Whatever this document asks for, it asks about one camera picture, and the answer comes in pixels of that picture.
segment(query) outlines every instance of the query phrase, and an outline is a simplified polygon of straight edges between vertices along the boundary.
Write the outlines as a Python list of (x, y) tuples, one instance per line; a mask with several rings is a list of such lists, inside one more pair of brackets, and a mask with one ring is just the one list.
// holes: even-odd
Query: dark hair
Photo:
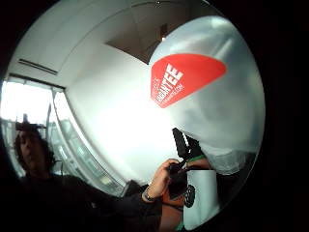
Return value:
[[(39, 141), (41, 143), (43, 153), (45, 155), (45, 167), (48, 172), (50, 172), (51, 168), (56, 162), (56, 159), (54, 158), (54, 153), (49, 149), (48, 142), (41, 137), (38, 131), (36, 131), (37, 136), (39, 137)], [(22, 166), (22, 168), (27, 172), (27, 165), (25, 161), (23, 160), (21, 149), (20, 149), (20, 136), (19, 134), (15, 138), (14, 142), (14, 148), (16, 150), (16, 158), (19, 162), (19, 164)]]

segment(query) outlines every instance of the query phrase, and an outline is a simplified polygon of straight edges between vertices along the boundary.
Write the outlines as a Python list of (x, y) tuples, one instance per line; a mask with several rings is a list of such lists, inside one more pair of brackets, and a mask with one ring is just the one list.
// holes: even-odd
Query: wrist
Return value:
[(150, 187), (147, 187), (143, 192), (142, 192), (142, 199), (147, 202), (147, 203), (153, 203), (156, 200), (156, 197), (152, 196), (152, 193), (149, 191)]

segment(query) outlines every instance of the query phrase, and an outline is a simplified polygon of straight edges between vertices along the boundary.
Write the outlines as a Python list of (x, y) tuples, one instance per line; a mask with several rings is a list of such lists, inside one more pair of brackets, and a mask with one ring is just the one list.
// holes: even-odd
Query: white wall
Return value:
[(149, 67), (105, 44), (85, 59), (67, 91), (77, 121), (102, 162), (126, 181), (149, 182), (162, 162), (177, 157), (173, 126), (150, 99)]

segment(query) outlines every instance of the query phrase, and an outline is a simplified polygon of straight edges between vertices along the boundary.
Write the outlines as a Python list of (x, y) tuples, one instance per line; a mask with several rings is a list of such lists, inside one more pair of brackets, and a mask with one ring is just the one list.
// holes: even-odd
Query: hand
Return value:
[(164, 162), (155, 172), (152, 183), (148, 188), (148, 195), (150, 197), (159, 197), (167, 190), (168, 185), (171, 182), (171, 178), (168, 173), (168, 166), (170, 163), (179, 163), (176, 159), (168, 159)]

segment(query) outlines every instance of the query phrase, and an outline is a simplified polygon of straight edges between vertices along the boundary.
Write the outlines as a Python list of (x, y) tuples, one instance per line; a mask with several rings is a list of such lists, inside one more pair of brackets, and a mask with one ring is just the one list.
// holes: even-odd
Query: red label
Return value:
[(174, 54), (152, 66), (152, 99), (162, 108), (210, 84), (226, 72), (225, 65), (209, 56)]

